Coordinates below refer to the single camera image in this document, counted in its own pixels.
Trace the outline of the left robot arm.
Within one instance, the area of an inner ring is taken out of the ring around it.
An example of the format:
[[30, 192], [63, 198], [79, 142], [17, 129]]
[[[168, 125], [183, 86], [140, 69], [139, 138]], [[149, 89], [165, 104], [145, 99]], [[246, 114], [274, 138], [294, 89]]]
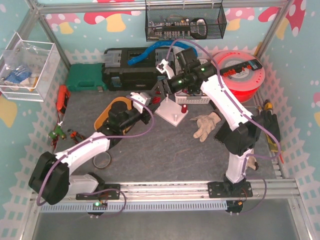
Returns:
[[92, 173], [73, 172], [93, 157], [105, 153], [128, 138], [128, 131], [139, 121], [154, 123], [154, 112], [160, 106], [145, 93], [132, 92], [115, 98], [94, 123], [95, 132], [71, 148], [55, 154], [46, 151], [38, 159], [29, 179], [29, 187], [38, 196], [36, 204], [55, 205], [66, 195], [93, 195], [102, 182]]

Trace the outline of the red large spring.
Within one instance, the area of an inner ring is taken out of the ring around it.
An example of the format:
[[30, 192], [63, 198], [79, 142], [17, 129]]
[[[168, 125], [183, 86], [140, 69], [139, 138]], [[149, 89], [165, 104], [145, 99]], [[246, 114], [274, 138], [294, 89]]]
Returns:
[[188, 111], [188, 106], [186, 104], [183, 104], [181, 107], [181, 113], [186, 114]]

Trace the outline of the beige work glove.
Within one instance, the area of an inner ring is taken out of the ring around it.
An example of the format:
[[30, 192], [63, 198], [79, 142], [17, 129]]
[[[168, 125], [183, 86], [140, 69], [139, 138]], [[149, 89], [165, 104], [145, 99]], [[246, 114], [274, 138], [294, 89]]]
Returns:
[[195, 139], [199, 139], [203, 143], [208, 135], [216, 128], [217, 124], [221, 121], [219, 115], [211, 112], [209, 115], [199, 115], [190, 119], [196, 121], [198, 130], [193, 134]]

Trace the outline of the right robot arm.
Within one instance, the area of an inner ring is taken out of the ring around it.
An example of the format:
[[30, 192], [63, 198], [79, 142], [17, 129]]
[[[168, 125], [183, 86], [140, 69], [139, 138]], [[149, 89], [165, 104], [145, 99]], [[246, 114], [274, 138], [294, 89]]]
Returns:
[[253, 115], [238, 101], [228, 89], [216, 64], [201, 63], [192, 48], [176, 54], [182, 73], [176, 75], [167, 59], [156, 65], [156, 69], [166, 74], [160, 86], [164, 94], [172, 95], [182, 89], [201, 91], [207, 95], [224, 116], [225, 122], [215, 135], [215, 139], [223, 143], [229, 151], [228, 167], [225, 180], [231, 184], [244, 181], [247, 157], [258, 141], [263, 124], [262, 117]]

